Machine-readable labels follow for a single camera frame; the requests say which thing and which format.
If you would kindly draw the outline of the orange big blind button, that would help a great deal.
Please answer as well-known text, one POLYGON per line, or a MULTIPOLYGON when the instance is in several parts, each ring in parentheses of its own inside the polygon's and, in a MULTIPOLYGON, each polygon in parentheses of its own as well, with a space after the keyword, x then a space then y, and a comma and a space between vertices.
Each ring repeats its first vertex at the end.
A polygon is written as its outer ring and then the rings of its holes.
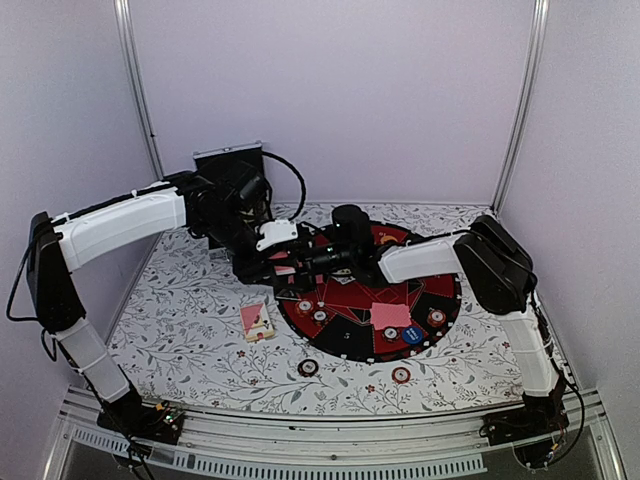
POLYGON ((380 239, 380 243, 382 245, 396 245, 398 240, 394 236, 385 235, 380 239))

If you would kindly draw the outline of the red playing card deck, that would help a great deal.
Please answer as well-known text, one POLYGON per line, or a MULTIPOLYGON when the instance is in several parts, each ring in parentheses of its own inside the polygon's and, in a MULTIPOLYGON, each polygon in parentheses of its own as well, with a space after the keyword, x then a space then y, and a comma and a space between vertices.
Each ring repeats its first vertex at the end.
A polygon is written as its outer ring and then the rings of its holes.
POLYGON ((268 258, 277 276, 293 275, 296 273, 298 262, 288 252, 281 251, 268 258))

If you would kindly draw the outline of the orange chips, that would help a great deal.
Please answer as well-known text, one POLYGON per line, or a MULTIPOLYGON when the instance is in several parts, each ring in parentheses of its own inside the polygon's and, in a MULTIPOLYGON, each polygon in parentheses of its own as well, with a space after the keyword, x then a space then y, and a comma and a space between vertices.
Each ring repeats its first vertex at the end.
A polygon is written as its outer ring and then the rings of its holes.
POLYGON ((314 302, 302 299, 295 305, 295 313, 297 316, 309 316, 314 312, 314 302))
POLYGON ((440 328, 447 322, 447 316, 442 310, 433 309, 427 316, 427 323, 432 328, 440 328))

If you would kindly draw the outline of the dark chips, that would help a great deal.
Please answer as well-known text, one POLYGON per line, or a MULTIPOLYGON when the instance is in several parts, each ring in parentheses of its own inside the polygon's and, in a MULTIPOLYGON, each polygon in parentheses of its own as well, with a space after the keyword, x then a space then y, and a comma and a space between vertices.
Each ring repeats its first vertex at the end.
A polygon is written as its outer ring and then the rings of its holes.
POLYGON ((323 310, 316 310, 312 314, 312 321, 316 324, 324 324, 328 319, 328 314, 323 310))
POLYGON ((386 328, 383 331, 383 337, 388 342, 396 341, 399 338, 399 331, 393 327, 386 328))

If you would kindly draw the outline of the blue small blind button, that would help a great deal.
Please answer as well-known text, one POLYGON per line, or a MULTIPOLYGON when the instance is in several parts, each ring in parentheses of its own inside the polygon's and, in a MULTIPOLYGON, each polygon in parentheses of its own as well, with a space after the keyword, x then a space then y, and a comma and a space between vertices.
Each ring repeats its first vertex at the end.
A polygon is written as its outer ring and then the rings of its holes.
POLYGON ((409 345, 417 345, 423 341, 424 333, 420 327, 409 326, 402 330, 401 338, 409 345))

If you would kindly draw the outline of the dark red chip stack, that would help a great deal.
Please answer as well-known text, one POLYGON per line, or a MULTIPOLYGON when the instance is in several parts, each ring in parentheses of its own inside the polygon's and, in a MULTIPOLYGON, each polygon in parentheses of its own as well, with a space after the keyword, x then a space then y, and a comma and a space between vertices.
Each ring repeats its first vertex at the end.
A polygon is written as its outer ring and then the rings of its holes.
POLYGON ((318 363, 312 359, 305 359, 301 361, 297 366, 299 375, 306 378, 316 375, 318 370, 318 363))

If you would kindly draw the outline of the orange chip stack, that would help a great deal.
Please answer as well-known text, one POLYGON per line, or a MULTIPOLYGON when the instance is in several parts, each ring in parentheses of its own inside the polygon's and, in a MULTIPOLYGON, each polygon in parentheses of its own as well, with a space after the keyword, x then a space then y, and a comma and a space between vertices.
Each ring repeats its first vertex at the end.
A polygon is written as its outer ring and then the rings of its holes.
POLYGON ((405 384, 409 382, 411 379, 411 373, 405 367, 395 368, 392 371, 391 376, 392 376, 392 380, 397 384, 405 384))

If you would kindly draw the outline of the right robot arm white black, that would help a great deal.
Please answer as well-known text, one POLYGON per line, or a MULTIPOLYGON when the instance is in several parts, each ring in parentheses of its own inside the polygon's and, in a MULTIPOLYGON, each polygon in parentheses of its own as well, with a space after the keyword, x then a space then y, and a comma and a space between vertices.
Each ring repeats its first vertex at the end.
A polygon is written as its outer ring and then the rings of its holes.
POLYGON ((564 429, 565 379, 536 302, 532 260, 492 217, 422 237, 335 208, 303 228, 298 269, 275 292, 278 308, 334 369, 359 370, 320 411, 406 413, 490 398, 523 406, 486 416, 493 442, 564 429))

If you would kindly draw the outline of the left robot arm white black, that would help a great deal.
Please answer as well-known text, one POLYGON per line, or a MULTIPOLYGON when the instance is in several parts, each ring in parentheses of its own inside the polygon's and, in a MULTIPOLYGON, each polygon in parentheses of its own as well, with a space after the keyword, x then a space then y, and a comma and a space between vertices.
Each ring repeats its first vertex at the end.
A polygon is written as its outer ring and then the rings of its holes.
POLYGON ((30 319, 55 340, 51 354, 70 361, 128 434, 148 426, 151 410, 88 321, 73 274, 88 264, 116 260, 118 266, 103 281, 111 287, 117 273, 134 271, 127 263, 132 256, 120 255, 118 249, 185 228, 193 237, 225 248, 242 283, 269 280, 272 273, 257 233, 258 222, 269 216, 269 182, 259 168, 242 161, 215 165, 213 173, 175 173, 71 214, 52 218, 41 212, 31 220, 29 244, 16 275, 27 283, 35 310, 30 319))

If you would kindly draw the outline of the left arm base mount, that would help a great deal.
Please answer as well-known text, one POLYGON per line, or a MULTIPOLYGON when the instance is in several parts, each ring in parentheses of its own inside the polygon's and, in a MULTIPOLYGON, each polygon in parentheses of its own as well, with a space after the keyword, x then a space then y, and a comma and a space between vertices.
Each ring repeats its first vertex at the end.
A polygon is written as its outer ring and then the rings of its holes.
POLYGON ((107 402, 98 415, 97 425, 123 436, 177 445, 184 425, 185 412, 161 404, 148 406, 124 398, 107 402))

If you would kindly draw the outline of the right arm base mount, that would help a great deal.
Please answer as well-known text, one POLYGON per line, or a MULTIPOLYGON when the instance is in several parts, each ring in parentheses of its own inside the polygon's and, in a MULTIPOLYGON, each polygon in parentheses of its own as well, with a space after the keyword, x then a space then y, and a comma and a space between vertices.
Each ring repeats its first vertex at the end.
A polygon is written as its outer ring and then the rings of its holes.
POLYGON ((526 441, 515 446, 513 453, 521 466, 534 470, 546 468, 556 459, 568 426, 563 408, 548 417, 544 410, 521 407, 485 415, 478 435, 491 446, 526 441))

